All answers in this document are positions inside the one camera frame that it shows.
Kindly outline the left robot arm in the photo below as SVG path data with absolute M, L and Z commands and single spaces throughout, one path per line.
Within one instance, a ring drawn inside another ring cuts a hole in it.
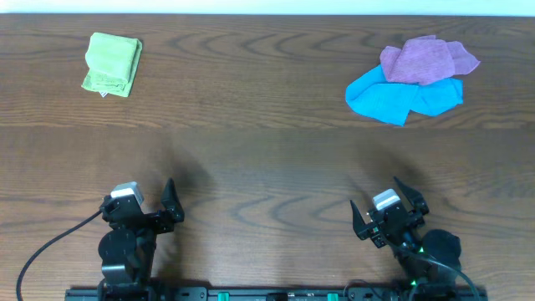
M 173 232 L 185 219 L 175 182 L 169 179 L 165 185 L 162 210 L 144 213 L 143 201 L 138 183 L 131 181 L 116 186 L 99 208 L 112 230 L 99 242 L 104 279 L 97 288 L 98 300 L 172 298 L 163 283 L 151 278 L 151 270 L 157 236 Z

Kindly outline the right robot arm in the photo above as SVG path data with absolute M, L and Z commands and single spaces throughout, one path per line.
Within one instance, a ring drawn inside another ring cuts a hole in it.
M 401 191 L 388 189 L 373 197 L 374 207 L 365 222 L 354 201 L 352 225 L 356 236 L 371 240 L 377 248 L 389 247 L 411 281 L 400 293 L 404 300 L 437 300 L 456 296 L 455 281 L 461 272 L 460 238 L 445 230 L 431 230 L 421 236 L 424 216 L 430 212 L 423 195 L 399 178 Z

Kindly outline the blue cloth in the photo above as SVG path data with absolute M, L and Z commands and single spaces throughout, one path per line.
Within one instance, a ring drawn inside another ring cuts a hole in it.
M 435 117 L 463 103 L 463 81 L 443 79 L 430 85 L 393 83 L 378 65 L 345 91 L 349 108 L 364 117 L 403 126 L 409 113 Z

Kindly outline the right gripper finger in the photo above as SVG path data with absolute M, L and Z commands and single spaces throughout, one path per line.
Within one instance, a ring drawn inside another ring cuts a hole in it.
M 360 211 L 354 201 L 350 200 L 349 203 L 352 210 L 354 233 L 360 240 L 366 240 L 369 238 L 368 226 L 364 222 L 364 219 L 362 218 L 362 215 L 360 214 Z
M 415 212 L 419 212 L 422 216 L 429 213 L 429 207 L 427 206 L 425 198 L 419 191 L 407 186 L 396 176 L 394 177 L 394 180 L 407 201 L 412 205 Z

